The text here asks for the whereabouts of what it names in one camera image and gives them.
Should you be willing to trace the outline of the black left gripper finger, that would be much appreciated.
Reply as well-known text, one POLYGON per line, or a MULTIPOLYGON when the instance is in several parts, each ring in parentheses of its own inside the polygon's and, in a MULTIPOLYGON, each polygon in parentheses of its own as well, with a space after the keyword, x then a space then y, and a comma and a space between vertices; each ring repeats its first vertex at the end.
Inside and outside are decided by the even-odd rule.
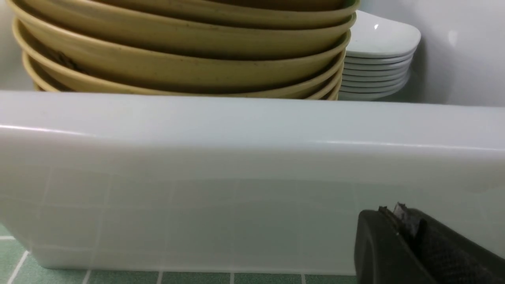
POLYGON ((359 284, 503 284, 505 261, 424 212, 397 203, 358 216, 359 284))

